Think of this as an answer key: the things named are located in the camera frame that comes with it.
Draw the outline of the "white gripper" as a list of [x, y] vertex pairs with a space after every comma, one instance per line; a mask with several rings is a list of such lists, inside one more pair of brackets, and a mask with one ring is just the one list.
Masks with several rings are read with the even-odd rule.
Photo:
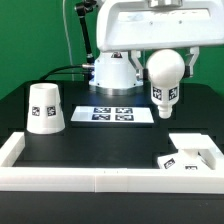
[[224, 44], [224, 0], [106, 0], [96, 26], [102, 52], [128, 51], [139, 80], [148, 79], [137, 50], [184, 48], [184, 78], [191, 78], [197, 46]]

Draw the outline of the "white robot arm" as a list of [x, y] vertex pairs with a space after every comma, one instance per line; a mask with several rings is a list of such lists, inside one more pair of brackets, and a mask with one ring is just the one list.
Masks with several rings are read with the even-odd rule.
[[96, 43], [90, 87], [126, 95], [143, 85], [142, 51], [187, 48], [185, 74], [201, 46], [224, 44], [224, 0], [97, 0]]

